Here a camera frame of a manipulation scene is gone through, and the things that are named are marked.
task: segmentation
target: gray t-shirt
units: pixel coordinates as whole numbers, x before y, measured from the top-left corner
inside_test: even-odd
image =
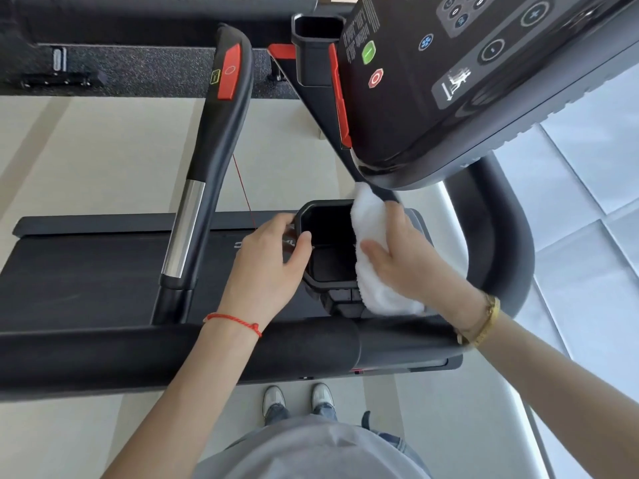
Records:
[[[430,479],[376,434],[310,415],[282,420],[200,462],[193,479]]]

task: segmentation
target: white sneaker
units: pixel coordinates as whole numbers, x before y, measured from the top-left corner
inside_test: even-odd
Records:
[[[284,394],[282,393],[282,390],[280,390],[279,386],[269,386],[264,392],[264,401],[262,402],[262,415],[264,418],[267,417],[268,409],[277,403],[286,407]]]
[[[315,410],[317,406],[328,403],[332,408],[335,408],[333,402],[333,395],[330,393],[330,389],[324,383],[318,383],[313,387],[311,394],[311,407]]]

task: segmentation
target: red string bracelet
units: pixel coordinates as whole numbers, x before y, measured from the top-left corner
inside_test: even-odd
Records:
[[[216,317],[220,319],[230,319],[231,321],[235,321],[236,323],[246,326],[248,329],[255,331],[260,338],[262,337],[262,333],[260,333],[260,326],[258,325],[257,322],[250,324],[246,321],[241,320],[239,317],[230,316],[228,314],[218,314],[216,312],[212,312],[211,314],[209,314],[208,316],[204,318],[204,322],[211,321],[212,319]]]

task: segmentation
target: red accent panel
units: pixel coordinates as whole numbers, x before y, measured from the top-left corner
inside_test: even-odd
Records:
[[[342,95],[342,83],[339,79],[339,63],[337,61],[337,48],[332,43],[328,46],[328,56],[330,58],[331,75],[333,77],[333,90],[335,91],[335,103],[337,104],[337,121],[339,122],[339,135],[342,144],[347,148],[353,147],[350,130],[348,128],[348,118],[346,117],[346,105]]]
[[[217,98],[220,101],[232,101],[235,95],[235,87],[240,78],[242,69],[242,48],[236,43],[226,51],[224,55],[224,65],[222,66],[222,78],[220,88],[217,91]]]
[[[296,58],[295,46],[292,43],[272,43],[268,46],[268,53],[274,59],[293,61]]]

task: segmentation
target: treadmill belt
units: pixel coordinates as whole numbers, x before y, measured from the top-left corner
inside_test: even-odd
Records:
[[[239,242],[212,231],[188,321],[217,309]],[[0,332],[149,324],[169,232],[27,236],[0,273]],[[277,321],[327,316],[303,285]]]

